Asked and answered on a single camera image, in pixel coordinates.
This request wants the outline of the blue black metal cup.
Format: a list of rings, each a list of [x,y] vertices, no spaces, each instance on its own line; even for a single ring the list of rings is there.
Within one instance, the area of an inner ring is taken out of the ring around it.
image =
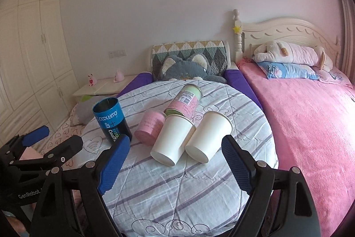
[[[129,141],[131,141],[132,133],[118,102],[118,98],[105,98],[95,104],[92,111],[100,128],[111,143],[118,140],[122,134],[126,135]]]

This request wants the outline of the small pink cup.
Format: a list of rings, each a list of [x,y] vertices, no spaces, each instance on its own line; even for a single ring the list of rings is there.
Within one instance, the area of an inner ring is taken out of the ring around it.
[[[153,146],[165,123],[166,114],[157,110],[147,110],[134,135],[143,144]]]

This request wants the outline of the white paper cup left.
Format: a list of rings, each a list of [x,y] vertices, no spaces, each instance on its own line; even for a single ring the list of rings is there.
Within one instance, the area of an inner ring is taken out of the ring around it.
[[[175,166],[194,132],[195,125],[188,118],[177,114],[167,116],[150,151],[151,157],[168,167]]]

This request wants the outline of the white paper cup right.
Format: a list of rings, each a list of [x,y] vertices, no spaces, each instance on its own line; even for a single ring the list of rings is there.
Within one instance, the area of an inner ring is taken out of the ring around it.
[[[221,147],[223,137],[231,135],[233,124],[224,114],[209,111],[185,146],[187,154],[202,164],[207,164]]]

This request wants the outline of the heart pattern bed sheet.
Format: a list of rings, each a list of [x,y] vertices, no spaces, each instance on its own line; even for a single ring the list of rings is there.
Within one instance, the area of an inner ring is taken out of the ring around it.
[[[35,148],[37,152],[39,152],[41,155],[44,155],[73,135],[82,134],[82,131],[85,128],[85,124],[78,123],[73,126],[74,122],[78,121],[78,116],[76,115],[77,106],[78,105],[75,105],[73,107],[69,118],[54,133],[51,133],[50,137],[40,141],[40,144]]]

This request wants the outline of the cream white wardrobe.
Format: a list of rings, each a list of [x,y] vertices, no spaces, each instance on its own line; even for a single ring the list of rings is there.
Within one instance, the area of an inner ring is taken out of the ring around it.
[[[59,0],[1,0],[1,144],[69,118],[78,89]]]

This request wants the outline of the grey flower pillow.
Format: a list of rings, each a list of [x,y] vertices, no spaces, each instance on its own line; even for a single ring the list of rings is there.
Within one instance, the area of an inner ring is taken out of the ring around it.
[[[72,110],[71,126],[87,125],[94,117],[92,108],[96,101],[91,98],[85,102],[78,103]]]

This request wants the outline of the pink rabbit figurine heart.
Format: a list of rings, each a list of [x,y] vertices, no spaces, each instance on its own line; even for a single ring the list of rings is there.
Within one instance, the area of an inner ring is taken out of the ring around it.
[[[89,78],[89,87],[92,87],[97,84],[97,79],[92,73],[88,75],[88,78]]]

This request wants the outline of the white bedside table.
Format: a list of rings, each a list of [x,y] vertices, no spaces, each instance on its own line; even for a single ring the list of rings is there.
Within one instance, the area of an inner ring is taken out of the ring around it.
[[[122,82],[114,82],[113,78],[99,79],[96,85],[88,84],[73,93],[73,97],[80,102],[83,96],[110,96],[119,94],[137,75],[125,76]]]

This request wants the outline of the pink rabbit figurine plain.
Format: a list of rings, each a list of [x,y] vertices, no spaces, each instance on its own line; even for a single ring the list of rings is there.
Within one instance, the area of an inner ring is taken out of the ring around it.
[[[114,75],[114,83],[118,83],[122,81],[124,81],[124,74],[120,69],[117,69]]]

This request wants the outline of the pink green cylindrical can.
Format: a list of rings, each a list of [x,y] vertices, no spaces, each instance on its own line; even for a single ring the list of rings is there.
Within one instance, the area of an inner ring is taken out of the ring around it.
[[[166,116],[177,114],[192,119],[201,98],[202,92],[197,85],[184,85],[181,91],[164,110],[164,114],[166,114]]]

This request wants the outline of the blue cartoon pillow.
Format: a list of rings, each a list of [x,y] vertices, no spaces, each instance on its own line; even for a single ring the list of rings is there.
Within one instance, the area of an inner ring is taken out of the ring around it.
[[[266,74],[268,79],[303,78],[319,80],[319,76],[315,71],[311,67],[303,64],[272,63],[264,61],[257,63],[257,65]]]

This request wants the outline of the cream wooden bed headboard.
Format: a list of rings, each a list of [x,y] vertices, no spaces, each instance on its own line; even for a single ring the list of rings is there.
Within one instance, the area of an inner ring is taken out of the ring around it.
[[[235,34],[233,60],[238,63],[243,57],[251,58],[254,50],[262,43],[283,40],[303,46],[322,46],[340,68],[341,45],[339,40],[331,40],[319,27],[310,22],[293,17],[279,17],[259,23],[243,23],[239,11],[235,9],[234,24],[241,29]]]

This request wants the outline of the pink curtain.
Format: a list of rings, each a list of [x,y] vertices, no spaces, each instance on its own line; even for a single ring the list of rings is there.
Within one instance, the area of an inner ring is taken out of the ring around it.
[[[344,36],[341,70],[354,82],[354,1],[341,0],[344,15]]]

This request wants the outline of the white wall socket panel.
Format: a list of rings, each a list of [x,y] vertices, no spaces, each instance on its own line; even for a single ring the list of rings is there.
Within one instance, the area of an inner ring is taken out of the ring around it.
[[[108,53],[109,58],[120,58],[126,56],[126,50],[115,50]]]

